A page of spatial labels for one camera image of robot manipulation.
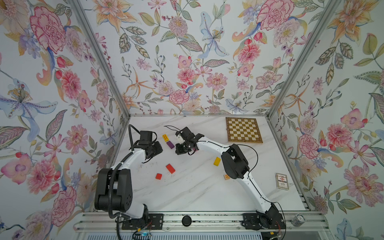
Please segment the yellow striped block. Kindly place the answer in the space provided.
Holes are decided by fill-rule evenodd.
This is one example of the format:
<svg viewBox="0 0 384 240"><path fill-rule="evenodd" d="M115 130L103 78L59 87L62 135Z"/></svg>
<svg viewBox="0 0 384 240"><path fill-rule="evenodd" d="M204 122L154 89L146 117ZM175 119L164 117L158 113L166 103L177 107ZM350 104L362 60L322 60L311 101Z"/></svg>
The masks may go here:
<svg viewBox="0 0 384 240"><path fill-rule="evenodd" d="M168 136L167 136L166 134L162 135L162 137L163 137L163 139L164 139L165 142L168 142L168 141L169 141L169 138L168 138Z"/></svg>

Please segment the purple rectangular block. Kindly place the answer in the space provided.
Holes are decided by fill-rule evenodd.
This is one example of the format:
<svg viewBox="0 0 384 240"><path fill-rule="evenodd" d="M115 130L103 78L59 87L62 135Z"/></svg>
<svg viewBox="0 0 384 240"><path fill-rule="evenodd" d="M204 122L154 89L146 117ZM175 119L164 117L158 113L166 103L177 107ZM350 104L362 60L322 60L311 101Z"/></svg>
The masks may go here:
<svg viewBox="0 0 384 240"><path fill-rule="evenodd" d="M166 144L170 147L170 149L173 149L175 145L171 141L167 141Z"/></svg>

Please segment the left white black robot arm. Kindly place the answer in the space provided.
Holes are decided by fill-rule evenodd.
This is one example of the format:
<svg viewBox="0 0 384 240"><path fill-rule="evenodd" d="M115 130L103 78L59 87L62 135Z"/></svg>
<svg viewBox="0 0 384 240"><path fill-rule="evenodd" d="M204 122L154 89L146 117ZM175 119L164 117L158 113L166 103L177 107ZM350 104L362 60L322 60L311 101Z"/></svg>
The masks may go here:
<svg viewBox="0 0 384 240"><path fill-rule="evenodd" d="M108 213L117 224L128 224L143 230L150 223L147 205L134 201L131 165L145 164L163 152L158 136L152 131L139 131L128 126L130 152L110 168L98 173L94 206L97 211Z"/></svg>

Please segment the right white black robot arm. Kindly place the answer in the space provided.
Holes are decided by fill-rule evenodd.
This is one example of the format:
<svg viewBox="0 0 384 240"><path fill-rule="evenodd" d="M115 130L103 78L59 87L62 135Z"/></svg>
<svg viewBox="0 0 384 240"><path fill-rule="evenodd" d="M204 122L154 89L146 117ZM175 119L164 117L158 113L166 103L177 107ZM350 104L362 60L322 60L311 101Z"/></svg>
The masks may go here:
<svg viewBox="0 0 384 240"><path fill-rule="evenodd" d="M244 188L256 206L252 213L242 214L242 226L247 230L286 230L286 218L282 207L270 201L253 178L249 162L239 145L224 145L208 139L202 134L194 134L189 128L176 130L181 141L176 144L177 155L193 155L197 151L206 151L222 160L226 174Z"/></svg>

